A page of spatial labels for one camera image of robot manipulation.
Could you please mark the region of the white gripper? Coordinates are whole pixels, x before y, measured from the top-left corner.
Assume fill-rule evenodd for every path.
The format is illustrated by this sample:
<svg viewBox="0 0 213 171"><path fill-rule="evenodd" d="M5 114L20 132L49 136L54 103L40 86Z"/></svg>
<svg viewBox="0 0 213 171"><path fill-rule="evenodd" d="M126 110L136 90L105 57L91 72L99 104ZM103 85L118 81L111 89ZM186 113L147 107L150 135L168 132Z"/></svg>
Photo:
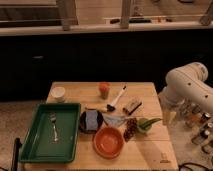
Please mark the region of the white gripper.
<svg viewBox="0 0 213 171"><path fill-rule="evenodd" d="M180 103L172 100L163 92L158 94L158 98L163 112L163 124L169 125L176 116L174 110L180 105Z"/></svg>

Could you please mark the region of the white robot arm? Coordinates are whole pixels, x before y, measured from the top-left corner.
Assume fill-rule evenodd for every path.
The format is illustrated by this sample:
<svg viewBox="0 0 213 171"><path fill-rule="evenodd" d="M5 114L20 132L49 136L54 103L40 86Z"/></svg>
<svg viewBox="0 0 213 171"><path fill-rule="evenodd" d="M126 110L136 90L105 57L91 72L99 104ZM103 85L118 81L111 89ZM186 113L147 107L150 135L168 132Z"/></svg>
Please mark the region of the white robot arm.
<svg viewBox="0 0 213 171"><path fill-rule="evenodd" d="M169 124L172 112L186 100L213 114L213 88L205 84L207 78L208 69L200 62L174 68L166 74L166 86L158 94L164 125Z"/></svg>

